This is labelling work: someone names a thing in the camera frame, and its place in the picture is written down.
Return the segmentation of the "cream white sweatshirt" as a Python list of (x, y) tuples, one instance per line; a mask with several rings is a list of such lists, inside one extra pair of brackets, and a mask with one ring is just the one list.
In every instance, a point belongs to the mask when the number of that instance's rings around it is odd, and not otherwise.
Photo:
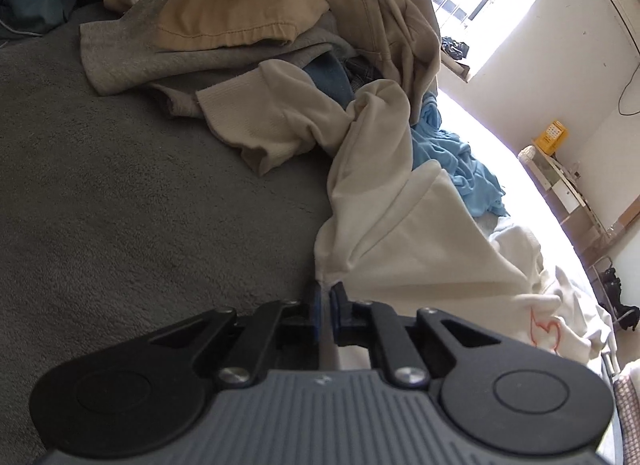
[(611, 320), (563, 266), (559, 249), (510, 218), (480, 225), (438, 162), (412, 162), (410, 105), (381, 79), (341, 105), (281, 60), (196, 95), (209, 128), (266, 173), (321, 146), (330, 219), (314, 242), (324, 289), (440, 309), (579, 363), (608, 347)]

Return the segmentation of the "dark clothes on windowsill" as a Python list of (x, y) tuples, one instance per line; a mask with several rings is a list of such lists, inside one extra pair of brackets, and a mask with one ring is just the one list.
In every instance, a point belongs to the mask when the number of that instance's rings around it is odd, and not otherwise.
[(440, 40), (440, 48), (442, 52), (445, 52), (446, 55), (455, 61), (464, 60), (470, 50), (470, 47), (465, 42), (455, 40), (448, 36), (442, 37), (442, 40)]

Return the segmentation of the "folded pink checked cloth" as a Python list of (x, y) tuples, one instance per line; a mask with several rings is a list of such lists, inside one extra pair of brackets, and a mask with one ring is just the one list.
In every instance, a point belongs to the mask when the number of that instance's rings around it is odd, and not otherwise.
[(629, 374), (620, 374), (614, 383), (614, 393), (620, 429), (622, 430), (624, 463), (639, 465), (639, 388)]

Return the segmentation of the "black bag on floor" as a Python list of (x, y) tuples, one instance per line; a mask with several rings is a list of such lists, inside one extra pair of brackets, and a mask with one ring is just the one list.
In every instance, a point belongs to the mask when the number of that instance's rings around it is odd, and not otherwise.
[(637, 306), (627, 306), (622, 303), (622, 281), (611, 267), (599, 274), (606, 298), (613, 309), (615, 323), (620, 329), (635, 331), (640, 319)]

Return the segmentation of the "white shelf cabinet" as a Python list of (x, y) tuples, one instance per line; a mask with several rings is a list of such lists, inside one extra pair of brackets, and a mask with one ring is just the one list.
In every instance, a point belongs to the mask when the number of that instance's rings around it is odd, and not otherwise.
[(583, 263), (605, 256), (639, 220), (639, 199), (606, 226), (578, 190), (575, 178), (552, 156), (536, 145), (518, 153), (518, 160), (532, 177), (539, 192), (559, 221)]

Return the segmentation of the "grey fleece bed blanket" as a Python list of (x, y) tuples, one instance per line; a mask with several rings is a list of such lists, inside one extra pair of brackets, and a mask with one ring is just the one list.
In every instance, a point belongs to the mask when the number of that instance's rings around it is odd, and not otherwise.
[(67, 360), (215, 307), (295, 299), (329, 217), (329, 157), (258, 177), (150, 92), (99, 96), (87, 6), (1, 50), (1, 459), (40, 456), (28, 399)]

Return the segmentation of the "yellow box on shelf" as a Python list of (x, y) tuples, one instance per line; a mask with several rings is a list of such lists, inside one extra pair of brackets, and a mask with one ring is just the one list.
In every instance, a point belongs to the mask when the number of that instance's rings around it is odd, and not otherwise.
[(559, 120), (554, 120), (544, 129), (544, 131), (534, 140), (534, 145), (542, 153), (552, 156), (564, 143), (568, 136), (568, 130)]

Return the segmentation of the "light blue shirt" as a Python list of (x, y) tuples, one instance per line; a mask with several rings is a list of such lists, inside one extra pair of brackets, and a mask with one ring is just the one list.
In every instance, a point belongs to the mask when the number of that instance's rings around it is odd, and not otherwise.
[(472, 154), (471, 147), (453, 132), (442, 129), (442, 115), (434, 92), (426, 92), (419, 120), (411, 127), (412, 168), (434, 160), (446, 171), (466, 209), (474, 218), (490, 212), (497, 217), (508, 213), (504, 191), (498, 178)]

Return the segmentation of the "grey sweatshirt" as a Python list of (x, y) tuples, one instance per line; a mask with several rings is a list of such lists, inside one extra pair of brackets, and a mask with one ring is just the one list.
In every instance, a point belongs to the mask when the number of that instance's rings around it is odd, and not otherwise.
[(81, 63), (100, 95), (150, 87), (160, 92), (169, 114), (201, 117), (196, 92), (246, 73), (262, 61), (278, 58), (303, 68), (326, 52), (340, 61), (356, 55), (337, 35), (331, 13), (288, 46), (262, 42), (203, 51), (163, 50), (154, 44), (154, 35), (165, 3), (168, 0), (140, 0), (118, 20), (79, 27)]

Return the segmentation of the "dark blue puffer jacket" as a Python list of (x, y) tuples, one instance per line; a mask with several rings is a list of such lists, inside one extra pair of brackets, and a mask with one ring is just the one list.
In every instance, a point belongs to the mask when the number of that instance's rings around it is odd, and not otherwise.
[(1, 0), (1, 39), (41, 37), (65, 24), (76, 0)]

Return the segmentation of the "tan beige trousers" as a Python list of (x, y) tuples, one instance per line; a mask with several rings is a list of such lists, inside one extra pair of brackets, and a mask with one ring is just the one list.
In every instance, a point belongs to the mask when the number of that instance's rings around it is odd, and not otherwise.
[(288, 46), (326, 13), (356, 52), (347, 59), (355, 61), (356, 74), (397, 82), (419, 108), (440, 64), (431, 0), (168, 0), (154, 44), (183, 52), (262, 42)]

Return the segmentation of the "white wall air conditioner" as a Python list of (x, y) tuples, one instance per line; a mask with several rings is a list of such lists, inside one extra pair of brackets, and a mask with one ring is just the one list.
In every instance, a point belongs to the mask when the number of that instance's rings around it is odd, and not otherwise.
[(639, 0), (608, 0), (626, 32), (630, 43), (639, 52), (640, 6)]

